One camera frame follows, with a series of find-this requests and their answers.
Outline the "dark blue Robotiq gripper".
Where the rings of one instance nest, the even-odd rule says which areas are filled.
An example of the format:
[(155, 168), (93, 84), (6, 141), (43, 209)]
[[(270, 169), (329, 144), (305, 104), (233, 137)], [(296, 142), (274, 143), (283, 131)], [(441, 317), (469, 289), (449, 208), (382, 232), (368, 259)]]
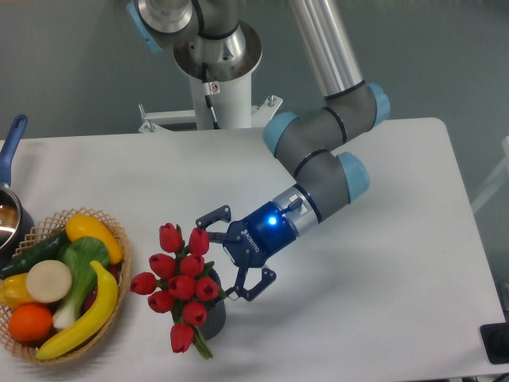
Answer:
[[(284, 208), (269, 201), (242, 220), (231, 221), (231, 209), (223, 205), (196, 219), (196, 226), (202, 229), (218, 221), (228, 223), (226, 232), (208, 232), (209, 240), (221, 244), (238, 268), (234, 285), (225, 290), (228, 298), (251, 302), (276, 280), (277, 274), (266, 261), (295, 241), (296, 233), (287, 217), (295, 209), (294, 201)], [(251, 268), (261, 270), (261, 279), (247, 289), (245, 282)]]

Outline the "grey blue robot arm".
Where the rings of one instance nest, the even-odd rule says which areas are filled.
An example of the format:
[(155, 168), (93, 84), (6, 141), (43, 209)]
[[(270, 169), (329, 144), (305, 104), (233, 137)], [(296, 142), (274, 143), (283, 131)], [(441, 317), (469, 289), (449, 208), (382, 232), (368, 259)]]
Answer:
[(150, 50), (171, 48), (188, 77), (190, 112), (143, 115), (146, 126), (193, 119), (200, 130), (263, 127), (268, 150), (294, 179), (293, 186), (242, 220), (222, 207), (201, 217), (199, 228), (216, 221), (212, 232), (238, 268), (227, 295), (252, 300), (274, 280), (266, 261), (307, 231), (367, 191), (369, 175), (353, 154), (336, 149), (386, 120), (384, 90), (365, 82), (340, 11), (333, 1), (292, 1), (300, 31), (325, 105), (311, 118), (279, 112), (274, 99), (251, 104), (251, 75), (262, 58), (258, 34), (239, 18), (237, 1), (132, 1), (127, 5)]

